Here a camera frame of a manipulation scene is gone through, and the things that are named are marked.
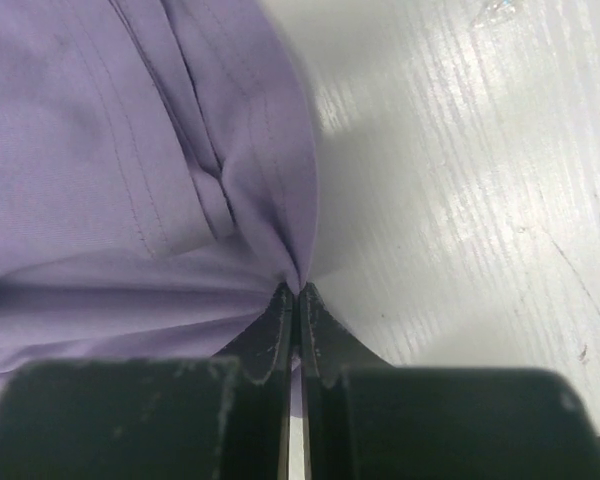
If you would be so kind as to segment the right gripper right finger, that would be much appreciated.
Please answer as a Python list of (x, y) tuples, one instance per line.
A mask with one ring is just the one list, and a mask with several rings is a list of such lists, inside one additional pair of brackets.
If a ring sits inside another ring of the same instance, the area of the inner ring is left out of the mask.
[(392, 366), (313, 285), (297, 331), (309, 479), (600, 479), (600, 436), (557, 373)]

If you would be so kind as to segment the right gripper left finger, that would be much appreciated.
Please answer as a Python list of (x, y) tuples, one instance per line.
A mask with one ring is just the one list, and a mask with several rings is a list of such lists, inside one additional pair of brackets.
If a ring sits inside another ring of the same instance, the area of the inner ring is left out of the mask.
[(215, 355), (64, 360), (0, 394), (0, 479), (284, 479), (295, 299)]

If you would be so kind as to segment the purple t shirt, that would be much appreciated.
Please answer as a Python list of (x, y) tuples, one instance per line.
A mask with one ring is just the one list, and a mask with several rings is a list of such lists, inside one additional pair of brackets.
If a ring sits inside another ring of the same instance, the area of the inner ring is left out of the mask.
[(0, 391), (202, 357), (303, 288), (313, 126), (256, 1), (0, 1)]

